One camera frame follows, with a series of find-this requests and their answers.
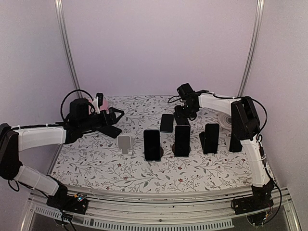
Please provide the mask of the white grey phone stand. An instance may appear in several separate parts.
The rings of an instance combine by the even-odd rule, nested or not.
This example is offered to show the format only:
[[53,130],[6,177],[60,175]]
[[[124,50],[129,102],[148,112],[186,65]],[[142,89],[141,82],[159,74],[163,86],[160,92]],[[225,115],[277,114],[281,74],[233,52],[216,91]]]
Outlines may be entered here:
[[130,136],[118,136],[117,137],[118,153],[122,155],[132,155],[133,145]]

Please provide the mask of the black phone teal edge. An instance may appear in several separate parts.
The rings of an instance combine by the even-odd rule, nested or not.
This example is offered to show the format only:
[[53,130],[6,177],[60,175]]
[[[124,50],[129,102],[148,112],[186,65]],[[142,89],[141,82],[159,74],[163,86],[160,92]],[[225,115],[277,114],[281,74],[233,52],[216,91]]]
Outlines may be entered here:
[[160,122],[160,132],[172,133],[173,132],[174,115],[162,114]]

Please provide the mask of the black folding phone stand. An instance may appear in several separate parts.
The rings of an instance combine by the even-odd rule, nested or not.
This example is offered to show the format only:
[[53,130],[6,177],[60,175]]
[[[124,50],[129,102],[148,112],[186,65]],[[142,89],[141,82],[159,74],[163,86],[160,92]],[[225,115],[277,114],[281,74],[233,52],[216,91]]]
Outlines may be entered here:
[[204,144],[205,144],[205,132],[204,131],[199,134],[199,140],[200,140],[202,150],[204,151]]

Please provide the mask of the black phone front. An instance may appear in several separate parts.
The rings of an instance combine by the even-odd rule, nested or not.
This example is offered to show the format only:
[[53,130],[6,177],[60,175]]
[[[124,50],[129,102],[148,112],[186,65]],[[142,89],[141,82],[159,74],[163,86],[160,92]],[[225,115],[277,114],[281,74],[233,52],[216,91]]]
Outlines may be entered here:
[[205,125],[204,154],[216,154],[218,151],[219,124],[211,123]]

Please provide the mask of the pink phone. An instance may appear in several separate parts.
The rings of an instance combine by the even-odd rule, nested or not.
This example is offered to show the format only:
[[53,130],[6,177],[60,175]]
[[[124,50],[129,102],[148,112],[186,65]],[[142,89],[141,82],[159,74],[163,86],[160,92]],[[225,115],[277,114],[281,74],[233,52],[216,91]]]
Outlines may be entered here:
[[190,153],[190,131],[188,125],[175,127],[174,155],[176,157],[188,157]]

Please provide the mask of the black round base stand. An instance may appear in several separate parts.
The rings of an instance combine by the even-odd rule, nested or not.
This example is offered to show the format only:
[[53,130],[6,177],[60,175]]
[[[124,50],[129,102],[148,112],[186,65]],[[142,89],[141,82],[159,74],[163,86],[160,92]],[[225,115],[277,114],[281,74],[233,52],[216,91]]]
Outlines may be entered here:
[[164,155],[164,149],[162,147],[159,148],[159,157],[161,158]]

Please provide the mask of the black phone blue case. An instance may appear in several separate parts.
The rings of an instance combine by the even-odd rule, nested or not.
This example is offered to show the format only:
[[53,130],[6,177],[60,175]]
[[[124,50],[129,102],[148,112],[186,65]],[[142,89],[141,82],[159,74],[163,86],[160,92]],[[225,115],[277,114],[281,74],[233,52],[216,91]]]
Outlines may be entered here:
[[232,133],[230,138],[229,151],[231,153],[238,153],[242,151],[242,148],[243,147],[241,145],[241,142]]

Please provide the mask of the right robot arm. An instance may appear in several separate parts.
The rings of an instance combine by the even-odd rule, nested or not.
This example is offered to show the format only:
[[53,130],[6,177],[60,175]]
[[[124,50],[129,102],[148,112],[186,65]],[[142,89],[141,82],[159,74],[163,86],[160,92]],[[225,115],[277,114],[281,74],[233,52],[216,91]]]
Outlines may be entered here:
[[231,97],[217,95],[208,90],[194,91],[185,83],[177,88],[183,106],[176,106],[176,115],[194,120],[200,108],[209,108],[231,116],[231,134],[241,143],[252,172],[252,192],[249,206],[259,210],[270,198],[273,180],[266,169],[266,154],[262,146],[260,120],[249,96]]

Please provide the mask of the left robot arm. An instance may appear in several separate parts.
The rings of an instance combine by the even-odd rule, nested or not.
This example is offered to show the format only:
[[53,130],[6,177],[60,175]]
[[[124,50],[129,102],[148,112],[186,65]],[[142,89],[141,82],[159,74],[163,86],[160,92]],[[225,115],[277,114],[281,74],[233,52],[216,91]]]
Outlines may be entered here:
[[68,114],[54,124],[13,127],[2,123],[0,177],[43,192],[61,209],[69,208],[72,202],[67,188],[46,174],[44,158],[56,147],[73,144],[86,134],[117,124],[125,112],[114,107],[103,110],[103,103],[98,98],[75,99],[69,105]]

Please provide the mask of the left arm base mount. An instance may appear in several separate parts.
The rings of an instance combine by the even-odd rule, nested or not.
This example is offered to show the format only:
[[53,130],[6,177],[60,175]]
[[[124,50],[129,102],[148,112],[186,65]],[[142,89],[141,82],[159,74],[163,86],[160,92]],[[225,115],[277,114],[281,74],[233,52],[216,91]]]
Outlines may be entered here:
[[68,195],[67,192],[66,187],[59,188],[54,196],[48,196],[47,206],[60,211],[68,211],[82,215],[86,214],[89,203],[87,195],[84,193]]

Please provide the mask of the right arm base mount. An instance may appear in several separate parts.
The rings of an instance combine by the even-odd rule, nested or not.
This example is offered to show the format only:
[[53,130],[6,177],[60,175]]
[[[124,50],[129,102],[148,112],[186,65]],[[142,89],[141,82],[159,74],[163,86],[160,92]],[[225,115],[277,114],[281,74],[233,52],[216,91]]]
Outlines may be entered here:
[[252,196],[247,197],[236,196],[231,201],[231,208],[236,215],[263,210],[247,217],[248,222],[253,226],[263,226],[276,216],[276,213],[273,214],[273,205],[273,199],[269,192],[255,192]]

